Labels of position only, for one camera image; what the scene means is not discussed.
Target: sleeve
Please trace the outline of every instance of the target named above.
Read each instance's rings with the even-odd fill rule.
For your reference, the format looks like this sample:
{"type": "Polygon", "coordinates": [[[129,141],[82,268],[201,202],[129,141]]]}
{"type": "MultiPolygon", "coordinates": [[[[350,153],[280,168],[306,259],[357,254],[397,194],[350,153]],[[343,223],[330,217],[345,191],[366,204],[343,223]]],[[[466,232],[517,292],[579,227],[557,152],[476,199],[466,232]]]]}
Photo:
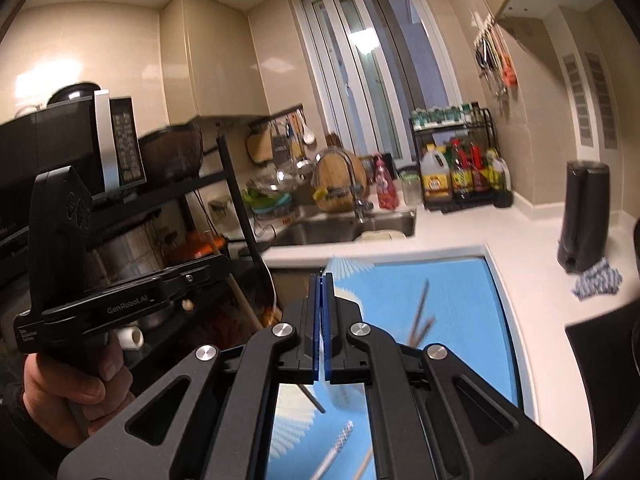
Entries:
{"type": "Polygon", "coordinates": [[[22,385],[9,384],[0,406],[0,464],[7,478],[53,480],[70,449],[40,428],[22,402],[22,385]]]}

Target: vent grille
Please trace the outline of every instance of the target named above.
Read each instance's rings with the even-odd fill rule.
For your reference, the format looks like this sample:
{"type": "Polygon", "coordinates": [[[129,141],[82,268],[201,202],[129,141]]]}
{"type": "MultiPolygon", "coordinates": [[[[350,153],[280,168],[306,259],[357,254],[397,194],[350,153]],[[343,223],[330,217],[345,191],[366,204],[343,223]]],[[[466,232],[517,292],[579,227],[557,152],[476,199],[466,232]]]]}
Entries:
{"type": "Polygon", "coordinates": [[[584,55],[589,63],[591,77],[593,77],[593,86],[598,96],[598,108],[600,108],[600,117],[602,118],[602,135],[604,137],[604,147],[606,150],[615,150],[618,148],[618,139],[616,137],[616,121],[613,117],[613,105],[609,97],[609,88],[604,77],[604,69],[602,62],[596,54],[585,52],[584,55]]]}
{"type": "Polygon", "coordinates": [[[578,129],[580,130],[580,144],[592,148],[593,137],[591,136],[589,109],[587,107],[587,97],[584,94],[584,86],[580,78],[578,64],[575,62],[575,56],[573,54],[564,56],[562,60],[564,61],[564,67],[566,68],[571,83],[571,91],[574,95],[575,111],[578,115],[578,129]]]}

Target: paper towel roll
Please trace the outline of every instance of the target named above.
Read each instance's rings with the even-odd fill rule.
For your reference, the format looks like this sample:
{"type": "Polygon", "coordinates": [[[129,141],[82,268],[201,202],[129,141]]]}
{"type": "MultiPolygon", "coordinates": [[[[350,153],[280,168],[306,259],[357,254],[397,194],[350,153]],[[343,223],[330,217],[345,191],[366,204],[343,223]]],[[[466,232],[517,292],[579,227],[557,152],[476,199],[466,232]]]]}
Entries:
{"type": "Polygon", "coordinates": [[[137,326],[117,328],[116,335],[123,350],[140,350],[145,343],[145,337],[137,326]]]}

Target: cutting board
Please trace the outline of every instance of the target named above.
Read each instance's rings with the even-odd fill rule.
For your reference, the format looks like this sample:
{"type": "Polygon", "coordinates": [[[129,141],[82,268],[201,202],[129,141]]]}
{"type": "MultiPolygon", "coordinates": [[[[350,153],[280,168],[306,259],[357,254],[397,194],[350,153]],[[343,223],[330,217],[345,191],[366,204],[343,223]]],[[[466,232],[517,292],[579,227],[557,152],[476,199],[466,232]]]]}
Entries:
{"type": "MultiPolygon", "coordinates": [[[[346,152],[353,164],[356,181],[362,186],[360,197],[367,196],[367,173],[360,159],[351,152],[346,152]]],[[[348,187],[350,185],[349,171],[344,159],[337,153],[326,154],[316,166],[318,186],[327,189],[336,187],[348,187]]],[[[353,198],[351,193],[340,198],[323,198],[317,202],[318,207],[327,213],[343,213],[353,210],[353,198]]]]}

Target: stainless steel sink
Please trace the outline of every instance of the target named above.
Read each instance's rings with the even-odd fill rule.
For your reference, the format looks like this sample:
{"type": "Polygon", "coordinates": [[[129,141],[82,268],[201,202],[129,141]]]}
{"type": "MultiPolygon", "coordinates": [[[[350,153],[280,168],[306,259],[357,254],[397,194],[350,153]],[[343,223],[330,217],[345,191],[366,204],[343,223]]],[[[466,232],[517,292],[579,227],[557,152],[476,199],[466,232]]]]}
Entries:
{"type": "Polygon", "coordinates": [[[415,232],[415,212],[403,211],[367,216],[364,222],[355,217],[309,219],[297,222],[280,232],[272,247],[292,245],[336,244],[353,242],[366,231],[395,230],[405,236],[415,232]]]}

